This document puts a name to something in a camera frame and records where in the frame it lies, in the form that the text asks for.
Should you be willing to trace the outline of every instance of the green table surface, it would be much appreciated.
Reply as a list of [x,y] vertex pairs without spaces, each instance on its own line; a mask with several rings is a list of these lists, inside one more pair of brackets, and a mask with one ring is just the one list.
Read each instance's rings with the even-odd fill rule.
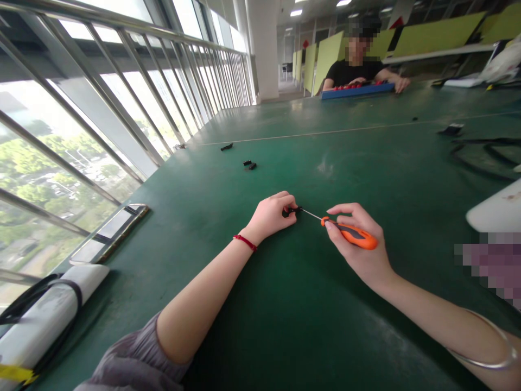
[[[507,183],[451,160],[450,139],[436,134],[450,122],[465,124],[467,138],[519,136],[518,91],[418,84],[399,97],[221,111],[132,195],[152,212],[110,258],[111,273],[35,388],[67,390],[89,378],[111,344],[160,311],[261,199],[282,190],[319,216],[360,202],[384,228],[401,276],[521,335],[519,313],[454,256],[455,244],[479,240],[465,213]],[[216,144],[231,141],[224,152]],[[248,159],[256,170],[244,169]],[[486,389],[367,288],[304,214],[251,257],[184,383],[187,390]]]

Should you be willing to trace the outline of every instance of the gray sleeve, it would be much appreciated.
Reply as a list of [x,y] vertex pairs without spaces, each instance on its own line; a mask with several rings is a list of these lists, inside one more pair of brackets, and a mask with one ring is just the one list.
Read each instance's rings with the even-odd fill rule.
[[170,361],[157,340],[155,315],[144,328],[111,346],[92,377],[75,391],[177,391],[190,363]]

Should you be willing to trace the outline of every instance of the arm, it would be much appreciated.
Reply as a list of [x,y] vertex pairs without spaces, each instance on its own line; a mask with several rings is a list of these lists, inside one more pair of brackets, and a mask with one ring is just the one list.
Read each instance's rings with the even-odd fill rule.
[[[284,191],[262,200],[240,234],[254,245],[295,224],[295,197]],[[233,239],[173,300],[157,319],[157,338],[167,357],[177,364],[192,359],[225,302],[244,265],[253,254],[243,241]]]
[[[326,223],[331,241],[358,276],[378,295],[401,311],[440,344],[465,357],[490,364],[505,360],[510,352],[507,344],[486,322],[465,309],[443,300],[398,276],[391,268],[385,250],[382,228],[359,204],[337,205],[328,213],[351,213],[338,216],[339,223],[362,228],[379,240],[375,250],[368,251],[347,242],[338,228]],[[510,343],[521,352],[521,339],[505,333]],[[521,360],[508,368],[490,370],[465,361],[460,362],[492,390],[521,389]]]
[[378,72],[374,79],[378,81],[386,80],[390,83],[395,83],[396,93],[401,93],[409,84],[411,84],[411,81],[408,78],[402,78],[396,73],[389,71],[387,68],[383,68],[380,72]]
[[333,79],[326,79],[324,80],[324,87],[322,87],[322,91],[331,91],[334,89],[334,80]]

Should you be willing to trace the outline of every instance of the orange screwdriver handle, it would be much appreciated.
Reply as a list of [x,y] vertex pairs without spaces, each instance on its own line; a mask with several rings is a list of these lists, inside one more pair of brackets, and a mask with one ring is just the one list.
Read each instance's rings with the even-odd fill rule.
[[378,241],[374,236],[364,230],[361,230],[360,228],[355,227],[354,225],[339,224],[327,216],[322,218],[320,224],[325,226],[326,221],[336,225],[340,232],[342,232],[342,235],[345,237],[345,239],[348,242],[357,245],[358,247],[362,247],[366,250],[374,250],[378,245]]

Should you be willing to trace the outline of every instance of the wristband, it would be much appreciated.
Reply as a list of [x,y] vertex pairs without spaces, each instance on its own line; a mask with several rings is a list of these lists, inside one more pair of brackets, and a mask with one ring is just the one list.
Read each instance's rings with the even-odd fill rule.
[[243,241],[244,243],[246,243],[248,246],[250,246],[250,248],[253,250],[253,252],[257,251],[257,246],[254,245],[252,242],[250,242],[248,239],[246,239],[244,236],[233,235],[233,238],[239,239],[239,240]]

